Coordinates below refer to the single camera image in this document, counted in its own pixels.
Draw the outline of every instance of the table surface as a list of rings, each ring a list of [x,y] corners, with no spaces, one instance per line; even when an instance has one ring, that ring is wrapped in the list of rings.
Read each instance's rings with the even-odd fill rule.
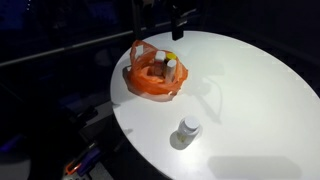
[[[131,144],[172,179],[320,179],[320,101],[292,69],[245,42],[186,31],[145,39],[174,52],[189,70],[179,93],[156,102],[128,91],[116,65],[111,99]],[[193,115],[201,130],[184,146],[180,120]]]

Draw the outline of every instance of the jar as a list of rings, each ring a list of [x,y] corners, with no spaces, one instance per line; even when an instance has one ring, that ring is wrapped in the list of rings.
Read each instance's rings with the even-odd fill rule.
[[[179,141],[190,144],[199,133],[199,126],[199,121],[194,116],[183,118],[177,132]]]

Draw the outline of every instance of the orange plastic bag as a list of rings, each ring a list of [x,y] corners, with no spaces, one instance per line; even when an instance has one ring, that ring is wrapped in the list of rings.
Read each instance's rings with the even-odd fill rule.
[[[143,54],[136,59],[136,47],[140,45],[143,45]],[[176,95],[183,81],[188,77],[188,70],[177,58],[174,80],[172,83],[165,83],[164,77],[154,76],[152,73],[153,61],[157,51],[157,48],[144,41],[135,41],[130,52],[131,69],[128,73],[128,80],[134,88],[141,92],[152,95]]]

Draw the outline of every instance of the metal rod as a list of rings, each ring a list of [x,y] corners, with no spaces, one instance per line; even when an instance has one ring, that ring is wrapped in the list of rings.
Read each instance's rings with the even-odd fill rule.
[[[141,31],[141,18],[140,18],[140,6],[135,0],[131,0],[132,3],[132,22],[133,22],[133,32],[136,39],[142,39]]]
[[[18,99],[20,102],[24,103],[24,101],[13,91],[11,91],[6,85],[4,85],[3,83],[0,82],[0,86],[5,89],[9,94],[11,94],[12,96],[14,96],[16,99]]]
[[[195,18],[195,17],[199,17],[199,15],[190,16],[190,18]],[[165,25],[168,25],[170,23],[171,23],[170,21],[167,21],[167,22],[164,22],[164,23],[159,23],[159,24],[156,24],[156,27],[165,26]],[[146,27],[142,27],[141,28],[142,31],[144,31],[146,29],[147,29]],[[26,62],[26,61],[29,61],[29,60],[33,60],[35,58],[41,58],[41,57],[45,57],[45,56],[49,56],[49,55],[54,55],[54,54],[61,53],[61,52],[67,51],[67,50],[76,49],[76,48],[80,48],[80,47],[84,47],[84,46],[100,43],[100,42],[107,41],[107,40],[116,39],[116,38],[127,36],[127,35],[130,35],[130,34],[133,34],[133,30],[125,31],[125,32],[118,33],[118,34],[113,34],[113,35],[110,35],[110,36],[94,39],[94,40],[91,40],[91,41],[86,41],[86,42],[74,44],[74,45],[71,45],[71,46],[68,46],[68,47],[58,48],[58,49],[45,51],[45,52],[38,53],[38,54],[33,54],[33,55],[30,55],[30,56],[25,56],[25,57],[18,58],[18,59],[9,60],[9,61],[0,63],[0,68],[5,67],[5,66],[18,64],[18,63],[22,63],[22,62]]]

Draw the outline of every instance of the small bottle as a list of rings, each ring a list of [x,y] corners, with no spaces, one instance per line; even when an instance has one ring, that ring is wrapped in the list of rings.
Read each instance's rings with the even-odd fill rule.
[[[157,51],[154,58],[154,75],[161,76],[163,73],[164,60],[166,58],[166,53],[164,51]]]
[[[176,66],[177,66],[176,60],[168,61],[165,68],[165,76],[164,76],[166,83],[172,83],[172,81],[174,80],[174,75],[176,73]]]
[[[183,118],[178,128],[178,139],[185,144],[190,144],[199,133],[199,121],[193,116]]]
[[[176,61],[177,56],[174,53],[167,53],[166,54],[166,59],[164,60],[164,67],[163,67],[163,76],[166,77],[167,75],[167,64],[169,61]]]

